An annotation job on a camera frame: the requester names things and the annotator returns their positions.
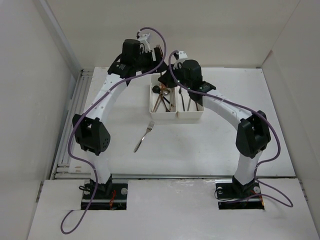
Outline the black metal fork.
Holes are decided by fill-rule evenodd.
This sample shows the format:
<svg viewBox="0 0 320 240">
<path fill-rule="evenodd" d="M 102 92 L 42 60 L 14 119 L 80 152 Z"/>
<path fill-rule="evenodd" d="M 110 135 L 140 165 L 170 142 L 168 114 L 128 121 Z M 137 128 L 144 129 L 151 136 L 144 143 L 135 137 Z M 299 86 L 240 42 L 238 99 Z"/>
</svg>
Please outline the black metal fork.
<svg viewBox="0 0 320 240">
<path fill-rule="evenodd" d="M 183 97 L 183 94 L 182 94 L 182 88 L 181 87 L 178 90 L 178 94 L 179 94 L 179 96 L 181 98 L 182 110 L 185 112 L 185 102 L 184 102 L 184 97 Z"/>
</svg>

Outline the copper spoon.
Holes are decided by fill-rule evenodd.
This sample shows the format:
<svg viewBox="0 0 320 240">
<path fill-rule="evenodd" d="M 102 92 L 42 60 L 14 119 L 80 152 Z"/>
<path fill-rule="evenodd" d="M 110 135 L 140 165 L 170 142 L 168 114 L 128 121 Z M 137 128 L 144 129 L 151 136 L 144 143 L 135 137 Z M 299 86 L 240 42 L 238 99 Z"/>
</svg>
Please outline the copper spoon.
<svg viewBox="0 0 320 240">
<path fill-rule="evenodd" d="M 164 99 L 162 98 L 162 91 L 163 91 L 163 90 L 168 90 L 168 89 L 165 88 L 165 87 L 163 87 L 163 86 L 160 86 L 160 88 L 161 88 L 160 94 L 158 94 L 157 100 L 156 100 L 155 105 L 154 105 L 154 107 L 153 107 L 153 109 L 152 109 L 152 112 L 153 112 L 153 113 L 155 113 L 155 112 L 157 111 L 157 109 L 158 109 L 159 106 L 160 106 L 160 103 L 163 103 L 164 108 L 165 108 L 165 111 L 166 111 L 167 105 L 166 105 Z"/>
</svg>

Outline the black spoon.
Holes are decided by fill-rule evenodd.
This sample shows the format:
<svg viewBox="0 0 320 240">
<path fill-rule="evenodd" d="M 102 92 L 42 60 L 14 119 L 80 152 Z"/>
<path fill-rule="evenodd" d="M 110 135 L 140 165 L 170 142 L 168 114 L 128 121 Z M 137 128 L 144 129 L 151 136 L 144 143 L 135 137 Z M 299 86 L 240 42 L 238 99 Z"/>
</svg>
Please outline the black spoon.
<svg viewBox="0 0 320 240">
<path fill-rule="evenodd" d="M 161 94 L 161 88 L 160 86 L 158 85 L 155 85 L 152 87 L 152 92 L 155 93 L 155 94 Z M 162 94 L 162 98 L 164 101 L 166 101 L 168 104 L 170 104 L 171 107 L 174 107 L 174 105 Z"/>
</svg>

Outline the light wooden spoon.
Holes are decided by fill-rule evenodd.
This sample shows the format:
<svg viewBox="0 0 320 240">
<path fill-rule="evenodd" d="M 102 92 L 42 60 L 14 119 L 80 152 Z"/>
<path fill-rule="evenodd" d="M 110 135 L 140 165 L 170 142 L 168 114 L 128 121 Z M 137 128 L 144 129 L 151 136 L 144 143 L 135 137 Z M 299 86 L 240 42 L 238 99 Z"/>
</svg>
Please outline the light wooden spoon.
<svg viewBox="0 0 320 240">
<path fill-rule="evenodd" d="M 170 90 L 170 95 L 169 95 L 170 107 L 169 107 L 169 110 L 172 112 L 173 108 L 175 107 L 175 105 L 174 105 L 175 94 L 174 94 L 174 88 L 170 88 L 169 90 Z"/>
</svg>

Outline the silver fork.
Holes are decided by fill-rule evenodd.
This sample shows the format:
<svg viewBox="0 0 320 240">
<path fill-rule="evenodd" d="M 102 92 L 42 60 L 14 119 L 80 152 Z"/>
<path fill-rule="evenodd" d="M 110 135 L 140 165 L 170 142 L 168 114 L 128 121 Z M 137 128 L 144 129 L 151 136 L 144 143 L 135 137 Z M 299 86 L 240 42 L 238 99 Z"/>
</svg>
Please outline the silver fork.
<svg viewBox="0 0 320 240">
<path fill-rule="evenodd" d="M 133 150 L 134 153 L 136 153 L 138 151 L 138 149 L 140 148 L 140 146 L 141 146 L 142 142 L 144 141 L 146 135 L 152 131 L 154 125 L 155 125 L 155 122 L 153 120 L 150 121 L 150 123 L 148 124 L 148 126 L 146 128 L 146 131 L 145 131 L 144 135 L 142 136 L 142 138 L 139 140 L 139 142 L 137 143 L 136 147 L 134 148 L 134 150 Z"/>
</svg>

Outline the silver spoon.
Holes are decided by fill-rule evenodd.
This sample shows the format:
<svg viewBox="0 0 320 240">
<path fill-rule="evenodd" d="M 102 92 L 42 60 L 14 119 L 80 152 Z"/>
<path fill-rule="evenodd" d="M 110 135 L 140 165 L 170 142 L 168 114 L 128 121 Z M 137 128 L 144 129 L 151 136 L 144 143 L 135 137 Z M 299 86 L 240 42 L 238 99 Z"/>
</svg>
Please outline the silver spoon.
<svg viewBox="0 0 320 240">
<path fill-rule="evenodd" d="M 169 91 L 167 89 L 164 89 L 162 91 L 162 98 L 169 105 L 169 107 L 166 107 L 166 112 L 170 112 L 170 101 L 166 98 L 168 94 L 169 94 Z"/>
</svg>

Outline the copper fork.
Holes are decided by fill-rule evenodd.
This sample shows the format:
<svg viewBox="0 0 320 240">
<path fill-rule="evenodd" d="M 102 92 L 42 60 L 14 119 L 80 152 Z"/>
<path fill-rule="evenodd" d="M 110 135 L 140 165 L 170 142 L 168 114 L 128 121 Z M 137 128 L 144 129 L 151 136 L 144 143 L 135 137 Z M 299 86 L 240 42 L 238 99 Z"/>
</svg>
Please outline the copper fork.
<svg viewBox="0 0 320 240">
<path fill-rule="evenodd" d="M 154 55 L 155 55 L 155 66 L 159 65 L 160 62 L 163 60 L 163 50 L 159 44 L 157 44 L 154 48 Z M 158 78 L 158 81 L 164 86 L 163 83 L 163 74 L 167 70 L 167 64 L 163 61 L 161 65 L 157 68 L 155 71 L 157 74 L 160 74 L 160 77 Z"/>
</svg>

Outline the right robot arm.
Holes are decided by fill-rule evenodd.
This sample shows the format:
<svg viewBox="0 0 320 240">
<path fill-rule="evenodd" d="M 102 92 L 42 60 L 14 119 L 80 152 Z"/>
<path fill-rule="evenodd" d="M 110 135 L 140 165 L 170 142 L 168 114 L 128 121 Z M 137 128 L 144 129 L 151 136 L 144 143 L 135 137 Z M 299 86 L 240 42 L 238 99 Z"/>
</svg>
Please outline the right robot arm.
<svg viewBox="0 0 320 240">
<path fill-rule="evenodd" d="M 193 101 L 215 112 L 236 129 L 239 160 L 231 190 L 237 197 L 247 194 L 254 183 L 255 167 L 271 140 L 269 127 L 263 121 L 265 113 L 260 110 L 252 113 L 232 103 L 214 85 L 203 80 L 202 69 L 196 60 L 184 60 L 177 68 L 169 64 L 158 80 L 167 87 L 184 87 Z"/>
</svg>

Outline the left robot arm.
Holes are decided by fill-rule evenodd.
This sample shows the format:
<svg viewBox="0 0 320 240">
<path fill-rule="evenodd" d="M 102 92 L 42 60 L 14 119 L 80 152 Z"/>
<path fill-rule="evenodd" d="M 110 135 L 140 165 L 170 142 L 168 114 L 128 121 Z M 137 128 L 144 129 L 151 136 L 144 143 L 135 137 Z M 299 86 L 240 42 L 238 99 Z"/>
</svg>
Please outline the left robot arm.
<svg viewBox="0 0 320 240">
<path fill-rule="evenodd" d="M 89 188 L 100 198 L 107 198 L 112 192 L 112 174 L 105 156 L 111 142 L 105 126 L 108 115 L 131 80 L 165 70 L 165 56 L 166 47 L 151 48 L 146 38 L 126 39 L 91 105 L 72 118 L 71 137 L 86 152 L 85 159 L 77 160 L 91 167 Z"/>
</svg>

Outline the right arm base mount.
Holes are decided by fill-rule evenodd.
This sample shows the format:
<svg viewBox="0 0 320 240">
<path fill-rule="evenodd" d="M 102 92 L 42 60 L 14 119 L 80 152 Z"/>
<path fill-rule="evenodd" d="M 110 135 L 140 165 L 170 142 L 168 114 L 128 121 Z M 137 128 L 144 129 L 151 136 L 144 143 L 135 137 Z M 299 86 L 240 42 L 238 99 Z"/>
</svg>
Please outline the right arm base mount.
<svg viewBox="0 0 320 240">
<path fill-rule="evenodd" d="M 219 210 L 264 210 L 259 183 L 252 180 L 241 185 L 233 176 L 215 181 L 214 196 Z"/>
</svg>

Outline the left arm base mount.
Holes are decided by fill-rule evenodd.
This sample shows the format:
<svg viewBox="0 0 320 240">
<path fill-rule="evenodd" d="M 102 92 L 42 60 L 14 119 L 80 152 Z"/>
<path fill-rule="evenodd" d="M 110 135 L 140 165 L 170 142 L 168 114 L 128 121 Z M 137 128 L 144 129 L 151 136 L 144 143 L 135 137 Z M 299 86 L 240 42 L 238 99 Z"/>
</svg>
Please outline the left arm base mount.
<svg viewBox="0 0 320 240">
<path fill-rule="evenodd" d="M 82 191 L 81 210 L 85 210 L 90 202 L 94 190 L 90 183 L 80 185 Z M 97 190 L 89 210 L 122 211 L 127 209 L 128 183 L 113 183 L 107 193 Z"/>
</svg>

